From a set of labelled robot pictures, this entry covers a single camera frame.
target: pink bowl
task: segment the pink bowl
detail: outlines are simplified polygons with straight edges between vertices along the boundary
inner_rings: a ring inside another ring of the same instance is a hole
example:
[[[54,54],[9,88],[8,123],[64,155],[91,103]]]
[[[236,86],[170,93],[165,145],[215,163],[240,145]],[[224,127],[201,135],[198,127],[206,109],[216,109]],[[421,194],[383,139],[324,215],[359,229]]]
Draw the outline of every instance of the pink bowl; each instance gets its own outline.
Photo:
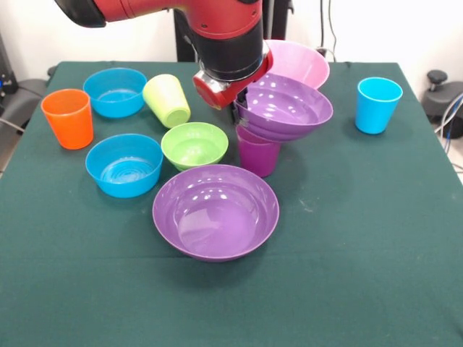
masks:
[[[318,89],[330,74],[328,62],[315,50],[285,40],[267,40],[273,54],[272,74],[288,77]]]

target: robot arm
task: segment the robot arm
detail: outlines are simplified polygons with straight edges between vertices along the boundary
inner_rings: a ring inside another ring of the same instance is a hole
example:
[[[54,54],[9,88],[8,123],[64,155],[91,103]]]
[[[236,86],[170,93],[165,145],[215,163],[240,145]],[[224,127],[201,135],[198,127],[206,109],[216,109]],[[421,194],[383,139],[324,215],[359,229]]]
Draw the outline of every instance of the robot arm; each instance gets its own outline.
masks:
[[[190,26],[189,37],[200,59],[193,78],[203,99],[223,108],[273,63],[263,41],[262,0],[55,0],[78,25],[107,22],[177,9]]]

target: plastic bowl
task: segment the plastic bowl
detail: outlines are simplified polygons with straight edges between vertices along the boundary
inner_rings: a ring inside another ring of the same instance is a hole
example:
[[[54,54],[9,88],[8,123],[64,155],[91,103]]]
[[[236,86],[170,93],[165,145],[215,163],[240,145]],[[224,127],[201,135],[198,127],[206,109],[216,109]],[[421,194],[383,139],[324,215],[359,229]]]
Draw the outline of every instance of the plastic bowl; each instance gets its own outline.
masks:
[[[142,91],[147,80],[134,69],[117,67],[91,75],[83,89],[92,107],[108,118],[124,118],[137,113],[145,104]]]
[[[279,219],[279,204],[255,174],[228,165],[179,173],[158,192],[153,219],[162,237],[206,262],[243,257],[262,245]]]
[[[161,141],[164,155],[180,171],[218,163],[228,146],[229,139],[220,128],[201,122],[178,125]]]
[[[286,40],[267,40],[273,54],[271,74],[292,78],[318,89],[330,75],[330,66],[315,49]]]
[[[163,155],[152,138],[121,134],[96,144],[85,159],[87,172],[112,197],[137,197],[159,180]]]
[[[333,116],[333,106],[322,93],[287,77],[267,74],[247,90],[247,108],[235,102],[241,123],[270,141],[301,139]]]

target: purple bowl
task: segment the purple bowl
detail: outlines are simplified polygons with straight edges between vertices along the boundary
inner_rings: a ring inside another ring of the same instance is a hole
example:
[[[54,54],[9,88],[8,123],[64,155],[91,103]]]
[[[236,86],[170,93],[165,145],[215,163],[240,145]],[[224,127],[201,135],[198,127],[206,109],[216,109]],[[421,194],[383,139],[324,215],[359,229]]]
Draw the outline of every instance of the purple bowl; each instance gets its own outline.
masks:
[[[318,90],[275,74],[250,84],[246,97],[247,108],[235,102],[241,124],[270,141],[298,140],[333,116],[333,106]]]
[[[272,188],[236,166],[183,171],[159,190],[153,203],[153,220],[162,237],[206,262],[249,254],[270,237],[278,219]]]

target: light green cup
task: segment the light green cup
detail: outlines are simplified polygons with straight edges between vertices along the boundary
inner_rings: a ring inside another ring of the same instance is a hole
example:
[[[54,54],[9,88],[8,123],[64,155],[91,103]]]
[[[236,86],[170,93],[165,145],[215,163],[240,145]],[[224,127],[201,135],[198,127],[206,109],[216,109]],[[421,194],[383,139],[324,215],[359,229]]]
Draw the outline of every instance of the light green cup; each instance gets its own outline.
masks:
[[[220,128],[200,122],[174,127],[161,140],[164,155],[180,171],[218,163],[228,147],[229,139]]]
[[[172,74],[153,77],[143,88],[143,99],[166,128],[188,122],[191,110],[178,78]]]

